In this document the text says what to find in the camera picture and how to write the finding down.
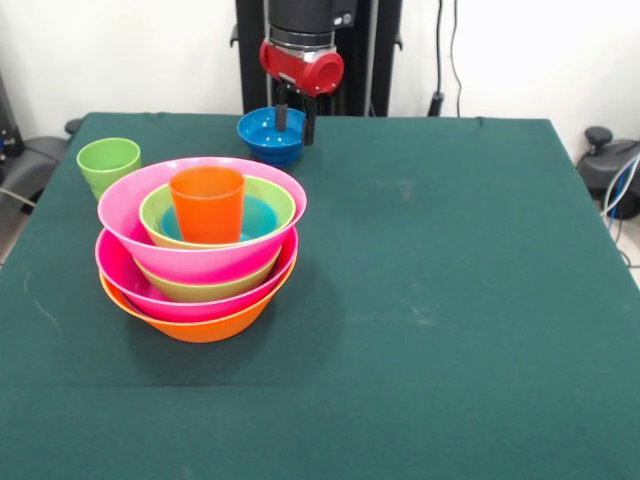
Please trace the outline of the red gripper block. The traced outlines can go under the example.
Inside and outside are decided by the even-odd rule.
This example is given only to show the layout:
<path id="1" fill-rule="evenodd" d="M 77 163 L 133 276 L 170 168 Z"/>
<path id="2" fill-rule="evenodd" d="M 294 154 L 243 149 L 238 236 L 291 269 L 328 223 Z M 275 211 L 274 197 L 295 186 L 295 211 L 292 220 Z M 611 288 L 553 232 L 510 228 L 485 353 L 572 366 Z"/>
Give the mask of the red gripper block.
<path id="1" fill-rule="evenodd" d="M 275 126 L 285 131 L 288 118 L 288 92 L 292 85 L 302 94 L 305 113 L 302 143 L 314 143 L 317 101 L 320 94 L 332 94 L 344 75 L 344 61 L 335 48 L 315 52 L 288 50 L 264 40 L 260 47 L 260 63 L 275 80 L 276 88 Z"/>

